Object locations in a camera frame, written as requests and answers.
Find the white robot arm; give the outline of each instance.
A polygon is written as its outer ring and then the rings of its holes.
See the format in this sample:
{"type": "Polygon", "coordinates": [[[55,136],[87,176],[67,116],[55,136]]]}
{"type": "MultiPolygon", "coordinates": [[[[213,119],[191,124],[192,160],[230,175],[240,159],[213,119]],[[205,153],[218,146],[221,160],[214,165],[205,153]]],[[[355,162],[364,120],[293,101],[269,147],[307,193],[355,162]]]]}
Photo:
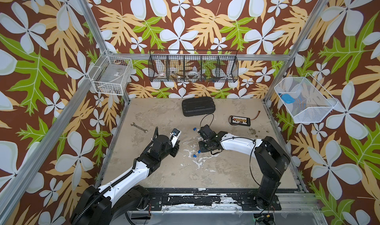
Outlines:
{"type": "MultiPolygon", "coordinates": [[[[255,195],[255,201],[259,208],[268,208],[280,184],[281,176],[290,162],[290,157],[278,143],[271,137],[249,139],[223,131],[216,134],[208,125],[203,126],[198,133],[203,139],[199,142],[201,152],[212,154],[213,151],[219,153],[222,150],[233,150],[257,159],[263,178],[255,195]]],[[[143,191],[140,196],[132,195],[131,193],[138,190],[134,186],[154,172],[166,156],[176,156],[179,150],[180,134],[179,130],[173,129],[168,138],[165,135],[158,135],[158,128],[156,128],[152,141],[133,161],[131,168],[115,180],[97,189],[90,186],[83,192],[70,218],[71,224],[108,225],[113,216],[117,216],[117,210],[138,208],[143,200],[142,194],[146,196],[149,193],[143,191]]]]}
{"type": "Polygon", "coordinates": [[[157,134],[158,129],[156,128],[152,142],[145,148],[140,157],[135,159],[131,168],[119,175],[116,179],[99,187],[100,193],[108,189],[109,186],[111,187],[111,189],[104,193],[104,196],[111,198],[112,207],[121,196],[154,172],[167,155],[176,156],[179,148],[177,141],[181,132],[177,129],[173,129],[173,132],[170,134],[170,139],[165,135],[157,134]]]}

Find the blue plastic part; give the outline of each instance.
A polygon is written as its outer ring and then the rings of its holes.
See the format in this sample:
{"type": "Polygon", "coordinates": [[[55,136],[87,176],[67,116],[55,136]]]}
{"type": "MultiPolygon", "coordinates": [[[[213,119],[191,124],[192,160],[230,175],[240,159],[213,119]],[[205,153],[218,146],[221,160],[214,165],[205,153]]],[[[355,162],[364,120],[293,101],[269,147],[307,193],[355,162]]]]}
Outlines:
{"type": "Polygon", "coordinates": [[[281,99],[286,103],[286,104],[292,104],[293,102],[295,102],[296,100],[291,97],[289,94],[283,94],[280,96],[281,99]]]}

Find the black plastic case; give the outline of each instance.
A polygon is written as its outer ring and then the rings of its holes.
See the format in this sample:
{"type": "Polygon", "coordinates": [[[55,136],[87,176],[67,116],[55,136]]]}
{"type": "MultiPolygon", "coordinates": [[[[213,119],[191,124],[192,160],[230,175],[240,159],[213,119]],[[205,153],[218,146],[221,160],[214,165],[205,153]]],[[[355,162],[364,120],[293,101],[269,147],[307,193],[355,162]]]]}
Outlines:
{"type": "Polygon", "coordinates": [[[182,112],[186,117],[211,114],[215,112],[215,104],[211,97],[189,98],[182,101],[182,112]]]}

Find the concrete floor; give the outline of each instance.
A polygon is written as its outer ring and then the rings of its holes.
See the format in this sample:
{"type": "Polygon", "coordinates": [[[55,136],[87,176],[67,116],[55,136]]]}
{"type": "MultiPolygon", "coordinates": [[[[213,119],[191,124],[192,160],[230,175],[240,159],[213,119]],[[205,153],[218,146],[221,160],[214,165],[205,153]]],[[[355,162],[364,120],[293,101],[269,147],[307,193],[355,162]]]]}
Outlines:
{"type": "MultiPolygon", "coordinates": [[[[258,188],[249,172],[249,155],[227,151],[212,156],[198,154],[200,136],[193,128],[199,128],[204,115],[185,117],[181,107],[182,99],[132,99],[125,121],[117,139],[111,160],[104,176],[103,184],[113,180],[133,164],[149,144],[156,126],[159,134],[167,135],[173,128],[181,131],[180,149],[175,158],[167,156],[158,170],[140,182],[144,187],[179,188],[258,188]],[[148,133],[132,127],[131,123],[147,129],[148,133]]],[[[216,111],[210,128],[218,133],[227,131],[247,138],[276,138],[260,99],[214,99],[216,111]],[[232,126],[230,115],[254,118],[250,127],[232,126]]],[[[212,116],[207,116],[202,126],[210,124],[212,116]]],[[[255,179],[261,181],[262,173],[255,158],[251,161],[255,179]]],[[[292,173],[287,169],[279,188],[297,188],[292,173]]]]}

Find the wire basket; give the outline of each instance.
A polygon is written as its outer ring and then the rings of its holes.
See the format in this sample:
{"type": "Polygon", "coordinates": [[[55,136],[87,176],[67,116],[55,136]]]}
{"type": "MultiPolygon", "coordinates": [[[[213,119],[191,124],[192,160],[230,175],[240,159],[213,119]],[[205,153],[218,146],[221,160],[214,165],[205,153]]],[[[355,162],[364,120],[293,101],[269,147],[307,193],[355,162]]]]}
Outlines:
{"type": "Polygon", "coordinates": [[[238,79],[237,51],[234,51],[235,54],[220,54],[220,51],[210,50],[197,50],[196,54],[154,51],[159,53],[149,51],[150,81],[235,82],[238,79]]]}
{"type": "Polygon", "coordinates": [[[98,67],[91,83],[97,93],[123,95],[132,72],[132,60],[107,56],[98,67]]]}
{"type": "Polygon", "coordinates": [[[338,104],[317,80],[315,82],[331,98],[326,99],[307,77],[286,77],[274,87],[294,123],[320,123],[338,104]]]}

